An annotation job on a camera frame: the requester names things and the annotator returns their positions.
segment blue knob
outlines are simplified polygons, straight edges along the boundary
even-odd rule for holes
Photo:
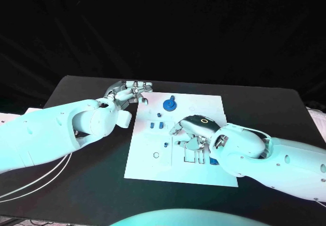
[[[169,112],[176,109],[175,96],[172,96],[170,99],[163,102],[163,109]]]

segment black table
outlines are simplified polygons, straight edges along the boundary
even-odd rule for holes
[[[46,107],[100,98],[116,81],[119,79],[67,76]],[[220,95],[228,122],[261,130],[273,137],[326,148],[295,90],[162,81],[153,82],[153,89],[156,92]],[[130,105],[127,110],[133,113],[130,128],[117,126],[108,137],[77,151],[61,176],[44,189],[0,203],[0,215],[108,225],[152,210],[191,208],[227,212],[271,225],[325,223],[326,209],[316,202],[273,190],[248,177],[238,179],[238,188],[124,179],[137,105]],[[35,180],[57,163],[0,175],[0,194]]]

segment black background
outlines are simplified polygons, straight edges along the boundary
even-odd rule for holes
[[[46,107],[95,99],[116,81],[67,76]],[[228,122],[264,131],[273,137],[326,148],[295,90],[159,81],[153,84],[156,92],[220,95]],[[127,110],[133,114],[133,128],[137,104]],[[117,126],[110,136],[74,152],[55,181],[26,197],[0,203],[0,215],[80,225],[110,225],[147,211],[189,208],[227,212],[273,226],[325,224],[323,206],[263,186],[250,177],[238,178],[240,187],[124,179],[133,135],[130,128]],[[31,183],[57,164],[58,160],[0,174],[0,182],[6,182],[0,194]],[[32,191],[48,181],[45,178],[7,198]]]
[[[44,106],[67,75],[296,89],[326,105],[326,16],[282,0],[0,4],[2,111]]]

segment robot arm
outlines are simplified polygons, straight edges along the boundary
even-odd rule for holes
[[[130,103],[149,103],[142,92],[152,83],[117,82],[97,100],[82,100],[31,112],[0,126],[0,173],[54,161],[127,128]]]
[[[175,144],[199,150],[208,143],[209,157],[218,160],[230,174],[248,176],[296,197],[326,202],[325,149],[270,137],[264,132],[234,124],[220,128],[201,115],[188,116],[176,124],[170,135],[182,129],[191,134],[191,140],[176,141]]]

